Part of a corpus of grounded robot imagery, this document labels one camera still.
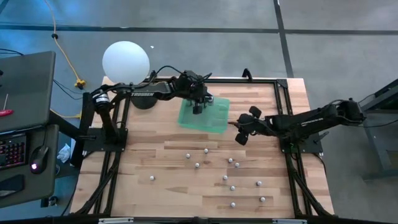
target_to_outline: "yellow plug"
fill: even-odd
[[[86,85],[86,81],[78,79],[75,83],[75,87],[79,88],[79,89],[84,89],[83,87]]]

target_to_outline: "white globe lamp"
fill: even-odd
[[[135,85],[142,83],[149,74],[149,58],[139,45],[119,41],[110,45],[102,58],[106,76],[114,83]]]

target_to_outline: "yellow cable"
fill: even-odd
[[[64,116],[64,115],[61,115],[61,114],[59,114],[59,113],[57,113],[55,110],[53,110],[53,109],[50,109],[50,111],[52,111],[53,113],[55,113],[56,115],[58,115],[58,116],[60,116],[61,118],[81,118],[81,114],[76,114],[76,115],[74,115],[74,116]]]
[[[47,0],[44,0],[44,2],[46,3],[46,5],[49,7],[50,12],[51,12],[51,17],[52,17],[52,22],[53,22],[53,26],[54,26],[54,34],[57,34],[57,24],[55,23],[55,16],[54,16],[54,12],[49,4],[49,2],[47,2]],[[70,68],[72,69],[72,71],[74,72],[76,78],[77,78],[77,82],[81,82],[82,80],[79,78],[79,76],[77,75],[77,72],[75,70],[75,68],[73,67],[72,63],[70,63],[68,56],[66,55],[66,53],[63,51],[63,49],[61,48],[61,46],[58,44],[58,41],[56,38],[53,38],[55,41],[55,44],[58,46],[58,48],[61,50],[63,56],[65,56],[65,59],[67,60]]]

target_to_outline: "computer mouse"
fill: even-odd
[[[47,146],[39,146],[33,151],[29,162],[30,171],[33,174],[41,174],[45,170],[48,151]]]

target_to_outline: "red object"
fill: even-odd
[[[2,110],[2,111],[0,111],[0,116],[7,116],[7,115],[10,115],[10,114],[13,114],[13,110]]]

